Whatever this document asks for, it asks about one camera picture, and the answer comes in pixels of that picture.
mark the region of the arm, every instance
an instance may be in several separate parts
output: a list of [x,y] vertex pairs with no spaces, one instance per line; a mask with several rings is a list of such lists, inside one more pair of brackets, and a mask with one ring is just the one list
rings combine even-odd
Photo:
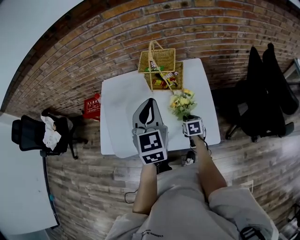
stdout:
[[158,181],[156,166],[154,164],[143,165],[140,186],[135,197],[133,212],[150,214],[158,195]]
[[205,197],[208,199],[213,191],[226,187],[227,184],[222,174],[212,161],[204,142],[198,136],[193,136],[192,139],[195,142],[199,160],[198,167],[200,184],[204,190]]

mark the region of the brick wall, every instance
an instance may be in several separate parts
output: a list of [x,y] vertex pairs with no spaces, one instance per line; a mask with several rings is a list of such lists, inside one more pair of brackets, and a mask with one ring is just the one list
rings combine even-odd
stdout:
[[[82,6],[94,2],[85,0]],[[91,19],[52,41],[18,76],[5,112],[37,116],[52,106],[79,114],[84,99],[101,91],[103,80],[137,70],[140,52],[153,39],[176,48],[177,60],[201,58],[212,89],[245,78],[253,45],[262,54],[272,42],[282,70],[300,54],[298,11],[285,1],[123,2],[98,12],[91,8]]]

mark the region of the flower bouquet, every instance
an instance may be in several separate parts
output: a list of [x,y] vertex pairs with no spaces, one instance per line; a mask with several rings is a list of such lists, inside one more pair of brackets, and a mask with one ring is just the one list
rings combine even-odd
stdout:
[[194,93],[188,89],[184,89],[180,93],[175,93],[171,96],[170,110],[178,120],[183,120],[183,117],[191,115],[191,111],[197,106],[194,100]]

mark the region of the basket handle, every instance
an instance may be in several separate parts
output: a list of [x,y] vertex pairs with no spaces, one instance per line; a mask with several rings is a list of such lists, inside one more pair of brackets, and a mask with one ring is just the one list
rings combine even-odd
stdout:
[[173,89],[171,88],[170,84],[168,83],[168,81],[165,79],[165,75],[160,71],[159,66],[156,64],[153,55],[152,55],[152,50],[154,50],[154,44],[157,44],[161,49],[162,46],[156,41],[156,40],[152,40],[149,42],[149,48],[148,48],[148,67],[149,67],[149,72],[150,72],[150,84],[151,84],[151,91],[153,92],[153,85],[152,85],[152,75],[151,75],[151,64],[150,62],[152,61],[156,66],[157,69],[159,71],[159,73],[161,74],[161,76],[163,77],[164,81],[166,82],[166,84],[168,85],[169,89],[171,90],[172,94],[174,94]]

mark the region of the person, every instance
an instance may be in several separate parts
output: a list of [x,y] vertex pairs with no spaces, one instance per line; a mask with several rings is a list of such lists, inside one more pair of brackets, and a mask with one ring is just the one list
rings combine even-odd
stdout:
[[198,164],[157,175],[144,165],[133,212],[114,222],[106,240],[278,239],[249,189],[228,187],[199,136]]

